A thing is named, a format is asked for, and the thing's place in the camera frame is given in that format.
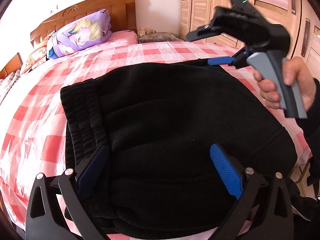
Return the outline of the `person right hand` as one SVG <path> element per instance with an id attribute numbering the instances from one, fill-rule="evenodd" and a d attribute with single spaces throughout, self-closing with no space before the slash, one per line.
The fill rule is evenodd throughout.
<path id="1" fill-rule="evenodd" d="M 305 62 L 300 57 L 286 60 L 282 66 L 283 80 L 285 85 L 291 86 L 296 81 L 300 89 L 306 111 L 312 106 L 316 96 L 316 83 Z M 266 101 L 266 105 L 272 109 L 280 109 L 280 95 L 277 92 L 276 84 L 263 79 L 258 71 L 253 73 L 254 79 L 260 88 L 260 96 Z"/>

